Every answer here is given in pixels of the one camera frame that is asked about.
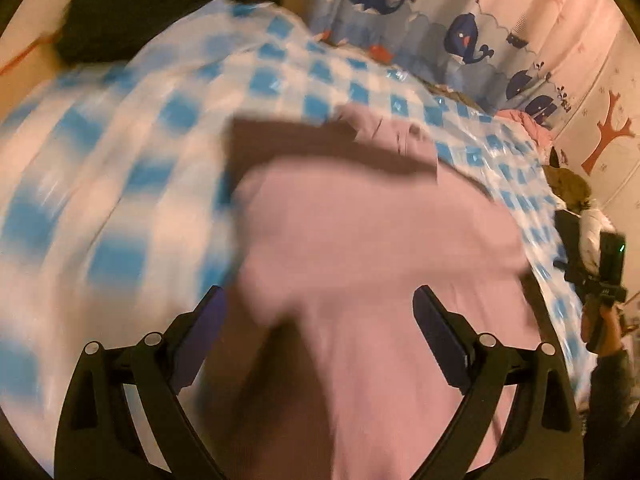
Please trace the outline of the whale pattern curtain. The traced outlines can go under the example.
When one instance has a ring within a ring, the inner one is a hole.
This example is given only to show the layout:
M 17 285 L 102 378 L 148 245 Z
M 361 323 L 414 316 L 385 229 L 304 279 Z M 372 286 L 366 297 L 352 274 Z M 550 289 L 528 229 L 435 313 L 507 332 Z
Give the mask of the whale pattern curtain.
M 563 0 L 312 0 L 308 26 L 471 98 L 482 110 L 522 110 L 541 125 L 570 112 L 553 81 L 553 33 Z

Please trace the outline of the blue white checkered plastic sheet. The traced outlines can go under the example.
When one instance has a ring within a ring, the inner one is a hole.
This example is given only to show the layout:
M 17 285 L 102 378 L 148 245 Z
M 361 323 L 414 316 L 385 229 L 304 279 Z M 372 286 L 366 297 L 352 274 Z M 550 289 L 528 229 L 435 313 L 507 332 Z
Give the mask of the blue white checkered plastic sheet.
M 132 61 L 58 77 L 1 125 L 1 406 L 45 470 L 82 347 L 128 346 L 231 271 L 224 126 L 236 113 L 320 124 L 357 101 L 407 118 L 518 222 L 578 396 L 593 358 L 553 261 L 555 201 L 519 125 L 435 96 L 273 4 L 214 0 Z

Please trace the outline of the pile of clothes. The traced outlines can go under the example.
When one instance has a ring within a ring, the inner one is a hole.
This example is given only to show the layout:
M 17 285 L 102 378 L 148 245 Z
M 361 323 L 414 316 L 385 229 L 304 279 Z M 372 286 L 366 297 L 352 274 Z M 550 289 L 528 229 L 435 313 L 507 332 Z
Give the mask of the pile of clothes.
M 570 218 L 579 221 L 578 250 L 582 264 L 591 274 L 597 274 L 600 266 L 600 235 L 614 232 L 611 220 L 592 197 L 587 181 L 556 161 L 551 132 L 520 110 L 499 110 L 497 116 L 512 124 L 519 124 L 533 140 L 542 162 L 542 170 L 548 185 Z

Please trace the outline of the pink and brown jacket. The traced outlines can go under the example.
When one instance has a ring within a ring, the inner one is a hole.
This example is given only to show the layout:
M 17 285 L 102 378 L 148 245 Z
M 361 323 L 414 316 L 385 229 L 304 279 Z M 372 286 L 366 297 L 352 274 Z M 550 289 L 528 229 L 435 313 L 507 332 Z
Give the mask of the pink and brown jacket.
M 343 107 L 321 126 L 237 117 L 239 264 L 201 409 L 231 479 L 407 479 L 460 396 L 412 313 L 421 286 L 504 344 L 551 334 L 506 207 L 419 126 Z

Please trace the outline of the red tree wall sticker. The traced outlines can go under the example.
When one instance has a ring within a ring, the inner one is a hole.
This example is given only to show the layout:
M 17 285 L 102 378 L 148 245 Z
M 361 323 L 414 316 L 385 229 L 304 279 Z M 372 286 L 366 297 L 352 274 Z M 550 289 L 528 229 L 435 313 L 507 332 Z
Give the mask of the red tree wall sticker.
M 632 119 L 628 117 L 620 128 L 613 125 L 613 113 L 616 110 L 616 105 L 620 100 L 620 94 L 614 93 L 612 90 L 608 90 L 608 110 L 604 122 L 597 122 L 597 128 L 600 132 L 600 139 L 597 146 L 589 154 L 589 156 L 582 162 L 582 170 L 585 171 L 588 176 L 592 174 L 596 162 L 604 152 L 604 150 L 618 138 L 633 138 L 634 132 L 631 130 Z

